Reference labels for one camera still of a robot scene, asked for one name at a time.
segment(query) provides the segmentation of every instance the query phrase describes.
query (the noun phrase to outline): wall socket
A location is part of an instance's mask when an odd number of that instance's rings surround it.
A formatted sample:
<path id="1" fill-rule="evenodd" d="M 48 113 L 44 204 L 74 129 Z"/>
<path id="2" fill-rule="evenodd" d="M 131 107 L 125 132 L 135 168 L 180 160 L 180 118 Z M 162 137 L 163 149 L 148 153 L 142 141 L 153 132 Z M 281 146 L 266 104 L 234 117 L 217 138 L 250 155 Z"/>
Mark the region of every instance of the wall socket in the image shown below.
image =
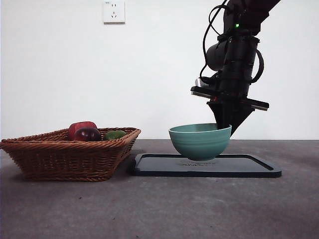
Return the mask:
<path id="1" fill-rule="evenodd" d="M 125 23 L 125 1 L 105 0 L 103 3 L 104 24 Z"/>

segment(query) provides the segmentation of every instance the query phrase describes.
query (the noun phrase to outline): woven basket rim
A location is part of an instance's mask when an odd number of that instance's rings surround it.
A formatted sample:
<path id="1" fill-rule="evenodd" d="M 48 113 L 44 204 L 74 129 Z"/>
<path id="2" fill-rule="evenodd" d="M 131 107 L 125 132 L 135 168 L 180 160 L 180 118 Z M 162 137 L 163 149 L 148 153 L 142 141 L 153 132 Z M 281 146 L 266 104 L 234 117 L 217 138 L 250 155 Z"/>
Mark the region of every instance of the woven basket rim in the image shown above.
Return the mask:
<path id="1" fill-rule="evenodd" d="M 136 137 L 136 134 L 140 134 L 141 130 L 138 128 L 134 127 L 116 127 L 116 128 L 98 128 L 98 130 L 114 130 L 114 129 L 131 129 L 133 130 L 132 132 L 126 134 L 125 136 L 118 138 L 118 139 L 112 139 L 112 140 L 101 140 L 101 141 L 69 141 L 69 140 L 60 140 L 60 141 L 53 141 L 53 140 L 23 140 L 25 138 L 30 138 L 30 137 L 37 137 L 37 136 L 47 136 L 49 134 L 53 133 L 61 133 L 66 130 L 65 129 L 60 129 L 60 130 L 55 130 L 52 132 L 48 133 L 43 133 L 43 134 L 36 134 L 32 136 L 24 136 L 24 137 L 18 137 L 18 138 L 8 138 L 8 139 L 3 139 L 0 142 L 0 148 L 4 148 L 6 146 L 12 145 L 12 146 L 36 146 L 38 145 L 39 147 L 41 146 L 61 146 L 61 147 L 97 147 L 97 148 L 109 148 L 109 147 L 118 147 L 118 146 L 123 146 L 130 142 L 132 138 Z"/>

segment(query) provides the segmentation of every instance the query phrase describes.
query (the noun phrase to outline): gray table surface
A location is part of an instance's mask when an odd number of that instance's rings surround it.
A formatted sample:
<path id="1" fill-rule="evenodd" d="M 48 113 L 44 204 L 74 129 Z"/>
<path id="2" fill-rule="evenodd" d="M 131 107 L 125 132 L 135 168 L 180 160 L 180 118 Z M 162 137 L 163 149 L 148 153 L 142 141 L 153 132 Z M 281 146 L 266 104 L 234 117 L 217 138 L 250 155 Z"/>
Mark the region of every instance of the gray table surface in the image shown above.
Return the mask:
<path id="1" fill-rule="evenodd" d="M 176 153 L 137 140 L 104 182 L 25 181 L 2 152 L 1 239 L 317 239 L 319 141 L 231 140 L 283 169 L 280 178 L 136 177 L 139 153 Z"/>

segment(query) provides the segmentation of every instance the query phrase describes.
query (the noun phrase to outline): ceramic bowl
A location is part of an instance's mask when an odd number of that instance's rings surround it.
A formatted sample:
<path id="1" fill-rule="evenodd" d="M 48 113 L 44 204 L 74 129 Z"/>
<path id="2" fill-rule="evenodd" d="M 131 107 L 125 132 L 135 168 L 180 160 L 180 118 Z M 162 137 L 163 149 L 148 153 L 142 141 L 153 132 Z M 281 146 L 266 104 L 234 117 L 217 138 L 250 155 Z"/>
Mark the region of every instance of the ceramic bowl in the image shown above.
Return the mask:
<path id="1" fill-rule="evenodd" d="M 215 123 L 181 125 L 169 130 L 175 149 L 195 161 L 214 159 L 227 147 L 230 134 L 231 125 L 217 129 Z"/>

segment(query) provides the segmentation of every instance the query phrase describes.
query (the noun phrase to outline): dark red apple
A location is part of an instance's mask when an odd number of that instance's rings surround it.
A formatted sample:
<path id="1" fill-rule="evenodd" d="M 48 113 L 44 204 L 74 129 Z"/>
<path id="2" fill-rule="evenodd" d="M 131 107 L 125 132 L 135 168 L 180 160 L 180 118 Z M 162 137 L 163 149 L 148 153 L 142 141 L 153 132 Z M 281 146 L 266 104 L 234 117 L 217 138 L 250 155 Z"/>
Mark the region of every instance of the dark red apple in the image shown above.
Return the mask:
<path id="1" fill-rule="evenodd" d="M 75 133 L 75 131 L 78 130 L 79 128 L 83 128 L 83 127 L 93 127 L 93 128 L 97 128 L 97 127 L 96 127 L 96 124 L 94 124 L 93 122 L 90 122 L 90 121 L 84 121 L 84 122 L 73 123 L 73 124 L 70 125 L 70 127 L 69 127 L 68 139 L 69 139 L 69 140 L 74 140 L 74 133 Z"/>
<path id="2" fill-rule="evenodd" d="M 100 141 L 100 132 L 93 127 L 79 128 L 74 133 L 74 140 L 78 141 Z"/>

